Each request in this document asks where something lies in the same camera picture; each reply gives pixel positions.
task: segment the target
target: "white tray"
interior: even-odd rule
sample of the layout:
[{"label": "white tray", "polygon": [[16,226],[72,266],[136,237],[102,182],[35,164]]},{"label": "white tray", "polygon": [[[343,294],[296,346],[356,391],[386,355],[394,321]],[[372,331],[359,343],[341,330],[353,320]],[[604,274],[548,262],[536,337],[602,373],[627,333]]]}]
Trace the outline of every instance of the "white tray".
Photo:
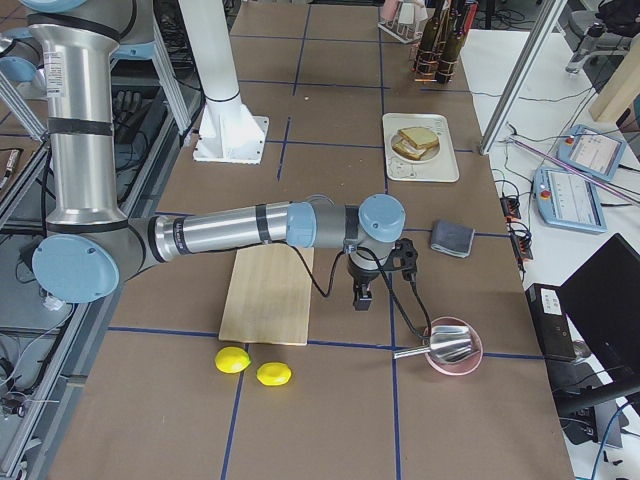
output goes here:
[{"label": "white tray", "polygon": [[[398,155],[391,148],[393,139],[400,128],[408,127],[426,127],[433,130],[440,140],[440,151],[430,160],[420,162],[413,162]],[[449,125],[442,115],[386,113],[382,116],[382,130],[387,177],[391,180],[452,183],[460,178]]]}]

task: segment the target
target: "yellow lemon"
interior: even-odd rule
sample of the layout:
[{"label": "yellow lemon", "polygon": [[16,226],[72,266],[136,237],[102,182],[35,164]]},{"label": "yellow lemon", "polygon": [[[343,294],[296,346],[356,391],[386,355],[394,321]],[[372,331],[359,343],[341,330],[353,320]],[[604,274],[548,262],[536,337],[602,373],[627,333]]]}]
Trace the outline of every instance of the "yellow lemon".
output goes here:
[{"label": "yellow lemon", "polygon": [[291,378],[291,369],[286,363],[269,362],[258,369],[258,380],[268,387],[284,385]]},{"label": "yellow lemon", "polygon": [[225,347],[216,355],[216,367],[224,373],[238,373],[251,365],[249,354],[238,347]]}]

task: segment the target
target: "pink bowl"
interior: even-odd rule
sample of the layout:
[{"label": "pink bowl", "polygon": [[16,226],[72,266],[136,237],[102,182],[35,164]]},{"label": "pink bowl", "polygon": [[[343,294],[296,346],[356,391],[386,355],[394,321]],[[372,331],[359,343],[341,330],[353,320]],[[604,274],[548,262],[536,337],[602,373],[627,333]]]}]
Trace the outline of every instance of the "pink bowl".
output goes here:
[{"label": "pink bowl", "polygon": [[431,355],[425,353],[425,357],[427,357],[427,361],[429,362],[429,364],[431,364],[431,366],[437,371],[439,371],[440,373],[444,373],[445,375],[468,375],[476,368],[478,368],[480,362],[482,361],[482,354],[484,353],[484,350],[482,349],[482,342],[480,341],[480,337],[478,336],[478,333],[473,329],[473,327],[455,317],[436,318],[431,322],[431,326],[435,327],[436,325],[464,325],[466,327],[469,327],[469,332],[471,333],[471,342],[478,351],[462,362],[455,363],[453,365],[439,363],[437,360],[432,358]]}]

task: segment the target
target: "table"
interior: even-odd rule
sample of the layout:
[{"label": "table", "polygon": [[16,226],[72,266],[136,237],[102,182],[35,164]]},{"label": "table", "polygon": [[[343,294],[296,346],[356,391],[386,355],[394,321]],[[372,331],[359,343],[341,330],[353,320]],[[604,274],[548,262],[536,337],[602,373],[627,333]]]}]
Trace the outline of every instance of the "table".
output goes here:
[{"label": "table", "polygon": [[[482,130],[491,118],[493,109],[498,102],[498,98],[489,97],[489,94],[500,94],[506,84],[513,65],[516,62],[522,46],[526,40],[526,33],[522,32],[487,32],[474,30],[471,32],[467,45],[462,52],[462,58],[469,80],[470,90],[475,92],[474,105]],[[533,139],[541,139],[556,136],[563,133],[562,129],[571,114],[581,108],[581,102],[585,102],[587,107],[578,116],[576,123],[584,123],[599,131],[615,130],[614,124],[596,123],[588,112],[588,105],[594,100],[591,97],[593,91],[585,91],[591,87],[591,82],[584,72],[572,76],[564,71],[564,66],[571,57],[571,49],[561,34],[552,34],[542,50],[538,60],[533,66],[529,77],[526,80],[521,97],[534,99],[557,99],[573,95],[579,92],[583,94],[574,98],[568,98],[562,102],[539,102],[519,99],[510,114],[511,122],[522,135]],[[498,137],[499,140],[507,138],[511,134],[508,127],[505,127]],[[530,142],[522,140],[530,145],[537,145],[537,148],[545,152],[553,148],[555,139],[546,142]],[[505,162],[515,172],[532,178],[533,172],[540,165],[540,159],[514,146],[496,144],[490,152],[491,166],[500,170],[506,178],[514,182],[521,192],[528,191],[527,182],[513,173],[507,171]],[[638,168],[636,157],[627,149],[622,164]],[[501,175],[496,171],[496,179]],[[640,175],[632,172],[618,170],[613,182],[640,190]],[[619,199],[599,191],[600,199],[606,203],[622,203]],[[605,208],[605,220],[608,231],[602,235],[590,235],[585,233],[571,232],[568,230],[551,228],[546,225],[539,216],[535,206],[529,208],[528,196],[521,197],[521,211],[524,213],[525,223],[527,223],[533,233],[533,256],[534,260],[525,264],[527,270],[524,286],[528,287],[532,283],[548,283],[561,285],[580,265],[584,263],[602,244],[604,244],[616,232],[621,233],[631,245],[640,251],[640,215],[633,207],[628,208]],[[572,330],[574,338],[579,338],[575,329]],[[602,366],[596,359],[591,359],[590,363],[595,371],[602,370]],[[606,375],[600,375],[603,383],[608,383],[611,379]],[[631,420],[629,430],[638,431],[640,429],[640,419],[631,409],[625,410]],[[623,438],[624,449],[622,451],[610,451],[612,456],[624,459],[624,463],[618,467],[613,467],[610,463],[600,464],[600,473],[597,478],[630,477],[640,471],[640,442],[626,435]],[[589,477],[593,467],[593,461],[597,451],[597,445],[584,444],[580,446],[571,445],[567,442],[567,447],[571,455],[574,471],[577,475]]]},{"label": "table", "polygon": [[[432,316],[476,328],[487,352],[480,368],[453,378],[423,358],[393,361],[391,350],[415,340],[380,281],[371,310],[354,312],[342,269],[330,301],[312,297],[308,346],[251,345],[249,370],[223,375],[213,357],[233,254],[180,258],[126,286],[51,480],[572,478],[489,161],[474,153],[480,129],[464,71],[421,89],[407,47],[383,37],[377,20],[375,8],[243,4],[232,44],[245,103],[270,117],[263,161],[195,163],[187,146],[158,211],[316,192],[357,204],[389,192],[406,205]],[[385,179],[380,119],[393,111],[448,117],[459,182]],[[428,248],[438,218],[477,229],[468,259]],[[316,251],[318,277],[333,254]],[[293,379],[265,388],[255,369],[277,360]]]}]

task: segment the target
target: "brown table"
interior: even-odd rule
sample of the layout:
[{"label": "brown table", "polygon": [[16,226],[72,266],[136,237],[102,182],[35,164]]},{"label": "brown table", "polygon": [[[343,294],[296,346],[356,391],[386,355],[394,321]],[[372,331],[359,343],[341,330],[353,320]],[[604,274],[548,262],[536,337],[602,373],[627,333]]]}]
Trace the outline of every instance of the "brown table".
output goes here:
[{"label": "brown table", "polygon": [[[343,265],[330,300],[312,295],[308,346],[251,345],[245,373],[221,374],[213,357],[234,256],[180,258],[126,286],[51,480],[573,478],[489,162],[473,153],[480,131],[464,72],[421,90],[407,47],[380,34],[377,15],[243,3],[232,43],[245,103],[271,119],[263,161],[195,163],[185,147],[158,210],[312,193],[359,203],[387,191],[405,204],[432,316],[477,329],[479,369],[455,378],[424,358],[392,361],[393,348],[416,342],[380,280],[371,310],[353,311]],[[385,179],[381,115],[392,111],[448,117],[457,183]],[[477,229],[468,259],[428,248],[439,218]],[[316,251],[320,279],[333,254]],[[395,284],[419,322],[410,291]],[[287,362],[291,382],[260,385],[266,361]]]}]

